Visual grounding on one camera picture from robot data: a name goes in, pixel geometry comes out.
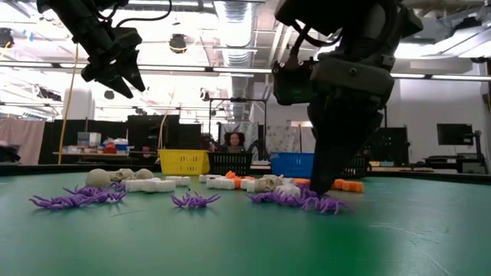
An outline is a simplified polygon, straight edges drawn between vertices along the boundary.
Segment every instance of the computer monitor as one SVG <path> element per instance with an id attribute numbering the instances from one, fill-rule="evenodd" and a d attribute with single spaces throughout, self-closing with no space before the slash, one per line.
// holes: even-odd
<path id="1" fill-rule="evenodd" d="M 473 125 L 465 123 L 438 123 L 438 144 L 441 146 L 473 146 Z"/>

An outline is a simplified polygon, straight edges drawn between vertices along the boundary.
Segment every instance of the yellow plastic crate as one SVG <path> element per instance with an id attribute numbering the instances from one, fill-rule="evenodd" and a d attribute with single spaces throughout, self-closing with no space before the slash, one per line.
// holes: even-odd
<path id="1" fill-rule="evenodd" d="M 159 157 L 164 175 L 198 176 L 209 171 L 205 150 L 159 149 Z"/>

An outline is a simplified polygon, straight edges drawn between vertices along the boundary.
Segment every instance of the black basket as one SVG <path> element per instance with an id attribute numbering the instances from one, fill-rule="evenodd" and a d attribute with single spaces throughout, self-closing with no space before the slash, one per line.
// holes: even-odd
<path id="1" fill-rule="evenodd" d="M 361 179 L 367 176 L 368 167 L 370 166 L 370 157 L 356 156 L 353 158 L 343 172 L 340 178 L 343 179 Z"/>
<path id="2" fill-rule="evenodd" d="M 229 171 L 237 176 L 251 172 L 252 153 L 208 153 L 209 174 L 224 176 Z"/>

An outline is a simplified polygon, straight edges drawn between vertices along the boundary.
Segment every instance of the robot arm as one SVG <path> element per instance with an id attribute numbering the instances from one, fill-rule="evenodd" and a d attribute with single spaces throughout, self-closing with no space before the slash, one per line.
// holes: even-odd
<path id="1" fill-rule="evenodd" d="M 72 33 L 72 41 L 88 53 L 89 65 L 81 72 L 85 81 L 97 81 L 112 90 L 132 98 L 125 79 L 136 89 L 145 91 L 137 66 L 138 50 L 142 42 L 135 28 L 123 28 L 128 21 L 155 21 L 164 19 L 172 9 L 172 2 L 166 15 L 160 18 L 128 18 L 115 28 L 112 17 L 119 7 L 128 4 L 128 0 L 38 0 L 40 13 L 52 9 Z M 105 17 L 100 11 L 113 7 L 112 13 Z"/>
<path id="2" fill-rule="evenodd" d="M 401 38 L 423 30 L 412 11 L 398 0 L 355 0 L 324 2 L 284 0 L 276 18 L 300 32 L 286 64 L 273 67 L 278 103 L 310 103 L 308 117 L 316 138 L 311 190 L 327 192 L 356 152 L 380 126 L 379 112 L 390 97 L 394 80 L 394 52 Z M 295 20 L 305 23 L 300 29 Z M 342 28 L 330 53 L 319 62 L 298 63 L 304 39 L 315 46 L 326 43 L 308 37 L 311 28 L 323 35 Z"/>

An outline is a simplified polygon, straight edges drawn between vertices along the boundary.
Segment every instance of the box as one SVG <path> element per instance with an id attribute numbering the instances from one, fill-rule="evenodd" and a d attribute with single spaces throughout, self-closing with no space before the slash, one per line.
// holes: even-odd
<path id="1" fill-rule="evenodd" d="M 96 147 L 101 144 L 101 134 L 100 133 L 85 133 L 79 132 L 77 136 L 78 146 L 90 146 Z"/>

